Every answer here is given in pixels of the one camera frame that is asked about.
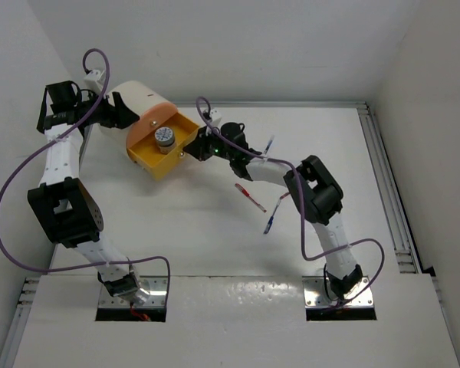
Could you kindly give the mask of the cream drawer cabinet shell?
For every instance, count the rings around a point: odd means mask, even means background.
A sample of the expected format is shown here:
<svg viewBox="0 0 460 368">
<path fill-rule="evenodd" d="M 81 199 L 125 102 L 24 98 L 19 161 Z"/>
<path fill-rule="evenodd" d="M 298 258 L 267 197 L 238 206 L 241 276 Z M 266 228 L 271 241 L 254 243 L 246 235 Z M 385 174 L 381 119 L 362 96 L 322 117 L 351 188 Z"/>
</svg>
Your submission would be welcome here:
<svg viewBox="0 0 460 368">
<path fill-rule="evenodd" d="M 154 90 L 148 88 L 146 85 L 136 80 L 127 81 L 116 86 L 109 92 L 108 96 L 112 97 L 113 92 L 120 93 L 121 97 L 123 98 L 123 102 L 134 113 L 139 115 L 139 119 L 143 113 L 145 113 L 154 105 L 170 102 L 165 97 L 162 97 Z M 131 126 L 123 130 L 100 126 L 99 130 L 104 136 L 107 136 L 112 141 L 114 141 L 114 144 L 118 150 L 120 150 L 125 156 L 128 156 L 126 138 Z"/>
</svg>

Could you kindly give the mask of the blue white round jar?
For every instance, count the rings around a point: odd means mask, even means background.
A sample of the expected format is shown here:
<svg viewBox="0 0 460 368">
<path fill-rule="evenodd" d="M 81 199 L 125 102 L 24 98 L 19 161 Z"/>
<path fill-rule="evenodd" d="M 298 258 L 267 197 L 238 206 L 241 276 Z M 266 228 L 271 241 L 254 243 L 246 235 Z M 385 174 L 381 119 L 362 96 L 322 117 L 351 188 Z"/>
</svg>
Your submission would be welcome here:
<svg viewBox="0 0 460 368">
<path fill-rule="evenodd" d="M 161 126 L 155 131 L 154 137 L 162 154 L 170 153 L 176 146 L 176 135 L 170 127 Z"/>
</svg>

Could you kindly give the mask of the yellow drawer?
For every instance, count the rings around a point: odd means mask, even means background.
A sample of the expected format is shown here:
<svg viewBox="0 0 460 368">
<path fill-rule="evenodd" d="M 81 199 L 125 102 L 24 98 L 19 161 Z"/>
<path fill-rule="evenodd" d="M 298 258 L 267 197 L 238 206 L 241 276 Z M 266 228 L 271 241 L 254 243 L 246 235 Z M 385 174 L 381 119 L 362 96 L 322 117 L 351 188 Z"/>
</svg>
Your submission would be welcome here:
<svg viewBox="0 0 460 368">
<path fill-rule="evenodd" d="M 127 155 L 155 180 L 161 180 L 182 161 L 182 149 L 196 137 L 198 129 L 179 112 L 165 122 L 143 118 L 129 131 Z"/>
</svg>

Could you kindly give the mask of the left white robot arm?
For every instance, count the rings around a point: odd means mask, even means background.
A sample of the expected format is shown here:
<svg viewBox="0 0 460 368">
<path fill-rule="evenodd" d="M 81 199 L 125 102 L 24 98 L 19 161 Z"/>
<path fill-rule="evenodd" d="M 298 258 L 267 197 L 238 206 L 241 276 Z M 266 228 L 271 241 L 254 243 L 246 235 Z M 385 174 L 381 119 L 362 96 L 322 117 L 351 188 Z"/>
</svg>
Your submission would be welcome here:
<svg viewBox="0 0 460 368">
<path fill-rule="evenodd" d="M 99 98 L 93 91 L 82 97 L 73 81 L 49 84 L 44 90 L 37 129 L 48 142 L 44 174 L 28 203 L 48 239 L 72 248 L 97 269 L 99 282 L 111 297 L 141 305 L 149 297 L 134 266 L 102 235 L 100 208 L 80 180 L 81 148 L 92 124 L 108 129 L 130 127 L 139 117 L 120 93 Z"/>
</svg>

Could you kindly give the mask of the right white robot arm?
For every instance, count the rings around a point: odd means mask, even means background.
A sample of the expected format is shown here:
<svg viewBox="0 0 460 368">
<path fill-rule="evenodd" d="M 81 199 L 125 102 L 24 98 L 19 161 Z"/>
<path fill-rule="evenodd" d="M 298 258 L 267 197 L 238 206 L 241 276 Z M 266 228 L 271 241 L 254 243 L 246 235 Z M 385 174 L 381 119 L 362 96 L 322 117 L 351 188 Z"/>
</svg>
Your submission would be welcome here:
<svg viewBox="0 0 460 368">
<path fill-rule="evenodd" d="M 317 156 L 310 155 L 297 165 L 268 158 L 248 145 L 244 129 L 242 123 L 225 123 L 219 129 L 202 127 L 183 151 L 201 162 L 217 156 L 227 160 L 241 179 L 286 188 L 300 214 L 301 231 L 307 223 L 314 227 L 326 259 L 330 289 L 340 301 L 345 300 L 363 272 L 343 228 L 341 187 Z"/>
</svg>

